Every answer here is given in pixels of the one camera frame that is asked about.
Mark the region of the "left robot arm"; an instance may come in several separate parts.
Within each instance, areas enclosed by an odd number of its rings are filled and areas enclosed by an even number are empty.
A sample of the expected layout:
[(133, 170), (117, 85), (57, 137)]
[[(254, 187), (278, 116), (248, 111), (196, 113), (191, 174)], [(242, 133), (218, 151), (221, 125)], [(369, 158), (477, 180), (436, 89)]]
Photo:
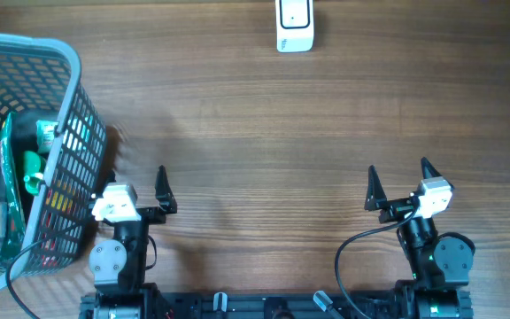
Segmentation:
[(92, 216), (113, 227), (113, 237), (95, 245), (89, 256), (94, 286), (102, 294), (134, 293), (144, 283), (151, 268), (146, 261), (149, 227), (164, 224), (168, 215), (177, 212), (164, 166), (158, 167), (154, 191), (158, 203), (149, 207), (136, 205), (138, 196), (130, 183), (112, 181), (97, 195)]

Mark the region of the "green snack packet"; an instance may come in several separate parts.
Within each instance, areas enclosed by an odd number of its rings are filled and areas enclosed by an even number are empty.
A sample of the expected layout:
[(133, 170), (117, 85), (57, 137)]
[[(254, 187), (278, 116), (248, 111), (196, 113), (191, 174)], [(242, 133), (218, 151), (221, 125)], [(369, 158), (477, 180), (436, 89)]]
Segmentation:
[(0, 252), (1, 263), (6, 263), (21, 251), (26, 232), (12, 148), (12, 127), (15, 115), (15, 112), (9, 113), (0, 130), (0, 168), (4, 179), (5, 203), (7, 205), (5, 237)]

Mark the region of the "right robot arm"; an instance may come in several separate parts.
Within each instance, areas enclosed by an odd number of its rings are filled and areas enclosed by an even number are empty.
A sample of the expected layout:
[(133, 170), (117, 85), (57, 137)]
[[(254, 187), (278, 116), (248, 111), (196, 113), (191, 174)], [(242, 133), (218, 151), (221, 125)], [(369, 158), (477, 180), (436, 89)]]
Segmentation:
[(368, 168), (364, 208), (378, 211), (379, 223), (396, 223), (398, 241), (420, 289), (446, 290), (468, 285), (474, 242), (457, 232), (440, 234), (434, 217), (447, 210), (454, 186), (421, 159), (422, 179), (406, 198), (387, 199), (374, 166)]

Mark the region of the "teal wet wipes pack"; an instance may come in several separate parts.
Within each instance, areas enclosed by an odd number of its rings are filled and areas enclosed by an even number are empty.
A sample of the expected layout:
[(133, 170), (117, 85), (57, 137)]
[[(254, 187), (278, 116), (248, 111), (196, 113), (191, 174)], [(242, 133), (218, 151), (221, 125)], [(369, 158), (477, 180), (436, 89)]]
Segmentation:
[(56, 121), (38, 120), (36, 122), (37, 153), (48, 154), (55, 139)]

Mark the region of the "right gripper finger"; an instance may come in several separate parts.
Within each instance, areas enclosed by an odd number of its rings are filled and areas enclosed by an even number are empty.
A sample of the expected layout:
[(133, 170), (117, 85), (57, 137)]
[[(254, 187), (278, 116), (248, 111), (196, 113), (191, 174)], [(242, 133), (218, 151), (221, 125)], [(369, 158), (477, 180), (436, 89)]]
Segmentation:
[(426, 157), (421, 158), (421, 172), (424, 179), (442, 176)]
[(368, 168), (367, 192), (364, 209), (367, 211), (376, 211), (384, 209), (388, 204), (388, 199), (384, 192), (380, 178), (374, 165)]

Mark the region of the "red sauce bottle green cap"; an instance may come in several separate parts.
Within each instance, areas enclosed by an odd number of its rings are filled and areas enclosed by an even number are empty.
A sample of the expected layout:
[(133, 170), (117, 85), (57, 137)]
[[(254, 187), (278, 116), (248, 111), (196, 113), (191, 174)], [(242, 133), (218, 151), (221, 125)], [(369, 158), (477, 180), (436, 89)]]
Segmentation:
[(80, 185), (70, 177), (62, 175), (47, 191), (44, 215), (41, 220), (38, 245), (41, 256), (38, 260), (43, 268), (63, 268), (70, 264), (77, 254), (83, 227), (80, 221)]

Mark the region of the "green lid jar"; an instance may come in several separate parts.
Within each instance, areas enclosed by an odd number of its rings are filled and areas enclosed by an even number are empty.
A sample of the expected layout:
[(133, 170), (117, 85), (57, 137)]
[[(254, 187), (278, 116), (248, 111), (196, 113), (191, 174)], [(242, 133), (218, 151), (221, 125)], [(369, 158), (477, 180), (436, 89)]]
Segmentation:
[(32, 151), (24, 151), (22, 159), (25, 189), (29, 194), (36, 196), (39, 194), (39, 187), (43, 181), (46, 159)]

